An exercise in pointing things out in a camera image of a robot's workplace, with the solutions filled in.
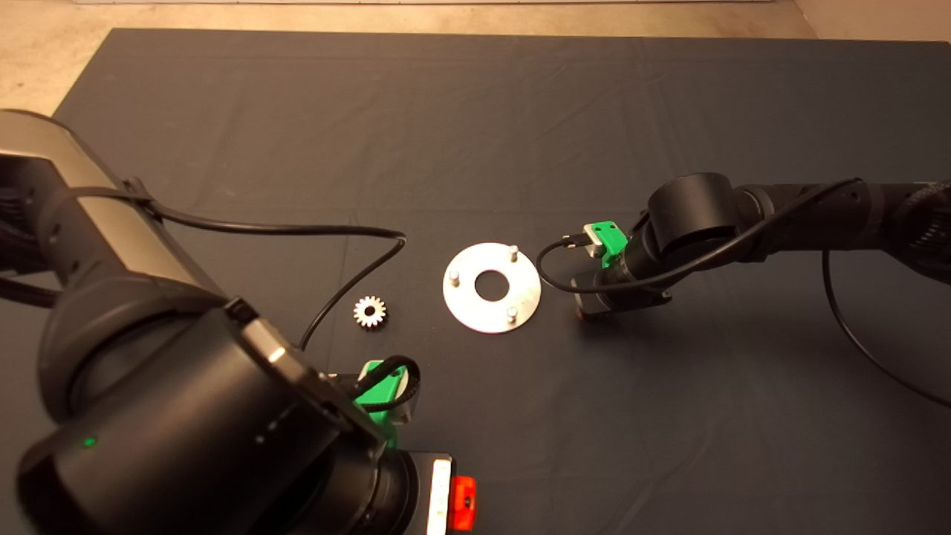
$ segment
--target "gear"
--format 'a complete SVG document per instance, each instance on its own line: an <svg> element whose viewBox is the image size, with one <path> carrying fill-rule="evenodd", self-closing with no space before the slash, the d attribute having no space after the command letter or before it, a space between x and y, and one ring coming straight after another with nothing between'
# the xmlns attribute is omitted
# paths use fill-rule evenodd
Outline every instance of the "gear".
<svg viewBox="0 0 951 535"><path fill-rule="evenodd" d="M379 327L386 320L386 304L376 295L364 297L354 306L354 318L365 329Z"/></svg>

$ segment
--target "cable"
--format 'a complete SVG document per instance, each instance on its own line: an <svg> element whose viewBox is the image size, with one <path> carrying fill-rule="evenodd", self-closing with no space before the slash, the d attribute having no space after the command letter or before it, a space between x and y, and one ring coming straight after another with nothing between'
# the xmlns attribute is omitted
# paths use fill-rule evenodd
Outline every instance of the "cable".
<svg viewBox="0 0 951 535"><path fill-rule="evenodd" d="M754 238L756 238L763 232L782 223L787 217L795 213L800 208L805 207L806 205L808 205L809 203L811 203L813 200L817 199L818 197L825 195L834 189L842 188L843 186L848 186L849 184L854 184L856 182L861 182L861 181L862 181L861 178L849 178L846 180L841 180L839 182L834 182L826 186L822 186L820 188L815 188L809 193L800 196L795 201L786 205L784 208L780 209L779 211L776 211L769 217L763 219L756 225L753 225L752 227L748 228L747 230L740 233L738 236L726 242L725 244L721 245L720 247L708 252L707 254L704 254L703 256L700 256L694 260L691 260L690 262L687 262L686 264L683 264L680 267L675 267L674 269L671 269L659 275L655 275L653 277L649 277L647 279L632 281L629 283L600 285L600 286L594 286L594 287L572 287L570 285L566 285L563 283L559 283L558 281L555 281L554 279L552 279L552 277L548 273L545 272L545 269L542 267L542 259L544 259L545 255L547 255L549 252L551 252L554 249L566 248L566 247L571 247L576 245L575 243L570 241L569 238L562 238L561 240L553 244L550 244L548 246L545 246L545 248L541 249L541 252L539 252L538 256L535 258L535 268L538 270L538 276L541 277L543 281L545 281L546 283L548 283L549 285L551 285L552 287L556 289L567 291L569 293L603 293L603 292L609 292L609 291L639 289L643 287L652 287L652 286L662 286L667 283L673 284L677 282L678 280L680 280L680 278L693 273L697 269L702 268L706 266L707 264L711 264L715 262L721 256L733 251L739 246L745 244L746 242L753 240Z"/></svg>
<svg viewBox="0 0 951 535"><path fill-rule="evenodd" d="M902 379L898 375L892 373L888 370L878 359L872 355L871 351L865 347L865 345L859 340L859 338L852 331L852 328L848 326L848 322L845 320L845 317L842 314L842 311L839 309L839 302L835 298L835 291L832 289L832 268L829 266L829 251L823 251L823 285L825 286L825 298L829 302L829 308L832 309L832 315L835 317L835 321L839 324L839 327L842 329L842 332L845 333L845 336L848 338L848 341L855 346L859 352L868 359L868 362L872 363L873 366L879 369L882 373L891 377L896 383L905 388L915 392L916 394L922 396L923 398L933 401L940 406L945 406L951 408L951 401L942 396L925 390L920 386L916 386L905 379Z"/></svg>
<svg viewBox="0 0 951 535"><path fill-rule="evenodd" d="M20 228L0 219L0 233L4 234L4 239L11 242L20 242L24 246L36 248L36 236L24 232Z"/></svg>
<svg viewBox="0 0 951 535"><path fill-rule="evenodd" d="M382 266L386 261L393 258L406 245L406 235L398 230L378 227L361 227L355 225L266 225L257 223L240 223L234 221L222 221L209 219L206 217L195 216L169 208L157 201L148 201L146 208L155 216L161 219L167 219L180 225L185 225L202 230L212 230L216 232L227 232L232 234L258 234L258 235L280 235L280 236L370 236L374 238L389 238L397 242L386 252L371 262L367 267L354 275L347 281L331 298L323 305L314 319L310 321L304 330L301 339L298 341L298 347L301 351L307 349L314 331L326 317L331 308L336 305L340 299L351 288L357 285L364 277L369 275L375 269Z"/></svg>
<svg viewBox="0 0 951 535"><path fill-rule="evenodd" d="M54 289L25 285L0 277L0 299L8 299L23 305L53 308L60 292Z"/></svg>
<svg viewBox="0 0 951 535"><path fill-rule="evenodd" d="M383 410L389 410L393 407L400 406L413 398L419 391L419 384L422 381L422 375L419 370L419 365L413 359L403 356L403 355L393 355L392 357L387 358L385 361L379 363L377 367L373 368L362 379L357 381L350 388L350 398L357 399L371 388L376 385L379 385L383 379L386 379L391 373L397 371L401 367L406 367L406 374L409 376L406 382L406 388L403 390L403 393L399 394L396 399L386 402L386 403L375 403L367 404L362 406L367 412L382 412Z"/></svg>

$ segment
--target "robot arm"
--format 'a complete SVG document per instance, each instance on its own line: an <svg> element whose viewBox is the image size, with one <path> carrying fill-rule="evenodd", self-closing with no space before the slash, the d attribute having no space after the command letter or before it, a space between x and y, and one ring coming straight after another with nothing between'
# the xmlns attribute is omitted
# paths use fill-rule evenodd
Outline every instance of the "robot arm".
<svg viewBox="0 0 951 535"><path fill-rule="evenodd" d="M474 484L451 456L386 447L338 378L226 299L134 196L68 129L0 110L0 234L17 245L0 268L49 268L63 286L39 359L59 427L17 481L38 532L471 527Z"/></svg>
<svg viewBox="0 0 951 535"><path fill-rule="evenodd" d="M951 284L951 183L734 188L721 174L699 173L654 192L630 233L612 225L588 225L557 246L608 255L602 268L576 275L570 287L545 276L577 295L584 316L662 305L691 272L763 262L781 250L880 249Z"/></svg>

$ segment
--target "black cloth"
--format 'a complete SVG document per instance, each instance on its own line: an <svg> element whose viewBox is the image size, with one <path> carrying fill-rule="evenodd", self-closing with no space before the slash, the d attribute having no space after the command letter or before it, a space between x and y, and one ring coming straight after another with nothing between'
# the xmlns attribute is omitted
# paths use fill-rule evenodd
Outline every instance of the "black cloth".
<svg viewBox="0 0 951 535"><path fill-rule="evenodd" d="M421 363L401 446L451 452L478 479L477 533L947 533L951 411L861 359L818 252L692 275L668 305L597 325L545 287L532 320L496 336L450 315L441 277L473 243L533 255L591 221L628 227L689 172L951 179L949 95L946 43L116 30L56 118L175 208L404 230L307 356ZM389 247L174 234L290 338ZM549 264L563 280L591 266L581 251ZM833 269L867 344L951 395L951 290L878 252ZM380 332L352 318L363 295L387 302ZM49 430L33 380L44 313L0 309L12 493L20 452ZM4 503L3 531L22 531Z"/></svg>

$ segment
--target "metal plate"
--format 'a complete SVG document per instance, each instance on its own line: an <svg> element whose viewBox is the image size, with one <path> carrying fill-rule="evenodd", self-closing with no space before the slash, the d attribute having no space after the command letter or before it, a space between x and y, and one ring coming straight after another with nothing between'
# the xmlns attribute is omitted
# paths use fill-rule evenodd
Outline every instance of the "metal plate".
<svg viewBox="0 0 951 535"><path fill-rule="evenodd" d="M476 291L476 278L485 271L501 273L509 292L487 301ZM532 317L541 299L541 280L532 261L516 246L483 243L463 249L442 276L446 306L462 325L495 334L519 328Z"/></svg>

